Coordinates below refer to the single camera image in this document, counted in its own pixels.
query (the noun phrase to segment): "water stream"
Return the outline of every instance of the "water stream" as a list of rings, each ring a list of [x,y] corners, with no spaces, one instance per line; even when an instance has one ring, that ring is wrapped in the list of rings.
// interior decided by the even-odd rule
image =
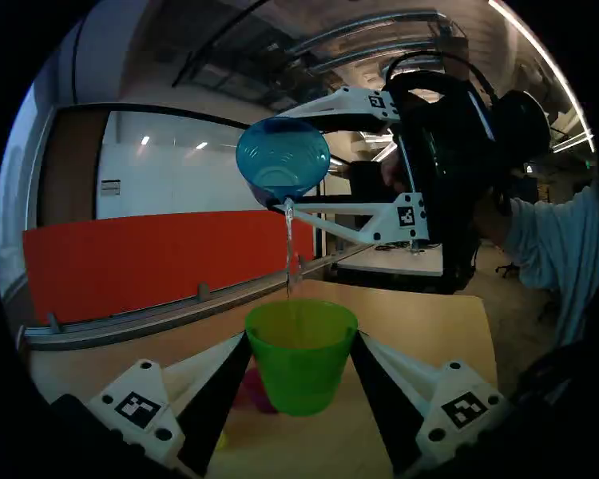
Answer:
[[[288,299],[291,298],[293,288],[302,279],[302,265],[300,259],[297,259],[296,271],[293,271],[293,214],[294,214],[293,200],[287,198],[284,201],[284,217],[286,219],[286,296]]]

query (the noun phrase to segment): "ceiling pipe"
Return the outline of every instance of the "ceiling pipe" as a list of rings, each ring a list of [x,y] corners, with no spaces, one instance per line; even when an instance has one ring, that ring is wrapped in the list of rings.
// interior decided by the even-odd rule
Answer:
[[[437,10],[407,10],[392,14],[380,14],[372,17],[357,18],[344,25],[326,30],[312,38],[308,38],[286,50],[288,55],[298,56],[323,43],[345,38],[363,31],[382,26],[393,25],[397,22],[449,22],[444,14]]]
[[[318,63],[317,65],[309,67],[308,72],[313,75],[319,75],[356,61],[371,60],[372,58],[384,57],[386,55],[398,55],[416,49],[433,49],[434,47],[435,41],[433,39],[387,43],[368,49],[348,52],[343,55],[339,55],[338,57],[330,58],[322,63]]]

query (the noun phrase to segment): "wall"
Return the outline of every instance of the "wall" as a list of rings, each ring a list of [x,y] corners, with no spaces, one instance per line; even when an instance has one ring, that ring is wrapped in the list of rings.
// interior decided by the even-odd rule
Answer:
[[[282,271],[284,217],[268,211],[153,215],[58,224],[24,235],[39,323],[104,318]],[[294,246],[313,255],[309,226]]]

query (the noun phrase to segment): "wooden table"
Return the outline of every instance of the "wooden table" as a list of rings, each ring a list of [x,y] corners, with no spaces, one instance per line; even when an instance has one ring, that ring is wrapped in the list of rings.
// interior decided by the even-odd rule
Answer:
[[[417,254],[405,248],[378,251],[374,247],[369,247],[338,261],[337,267],[392,275],[441,276],[443,273],[442,245]]]
[[[325,299],[353,311],[359,329],[414,358],[439,366],[464,360],[497,384],[493,345],[482,301],[305,280],[297,296]],[[31,374],[49,401],[71,393],[87,401],[139,358],[163,367],[244,329],[256,304],[283,299],[277,291],[196,323],[110,346],[33,352]],[[310,418],[234,409],[224,427],[228,445],[211,460],[207,477],[392,477],[359,378],[349,360],[333,403]]]

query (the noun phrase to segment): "ceiling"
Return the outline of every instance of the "ceiling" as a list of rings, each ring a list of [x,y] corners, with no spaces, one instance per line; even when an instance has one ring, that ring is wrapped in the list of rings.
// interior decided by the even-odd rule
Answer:
[[[198,52],[252,3],[163,0],[138,42],[142,61],[170,65],[176,72],[187,54]],[[347,28],[351,24],[356,28]],[[307,40],[338,27],[345,33],[302,48]],[[512,88],[529,92],[541,103],[550,124],[567,118],[571,105],[550,69],[487,0],[270,0],[221,37],[182,83],[203,85],[282,112],[344,84],[380,89],[383,71],[392,59],[422,48],[468,59],[498,94]],[[432,58],[404,68],[468,76],[457,63]],[[428,101],[437,98],[431,92],[417,93]],[[571,122],[570,128],[577,126]]]

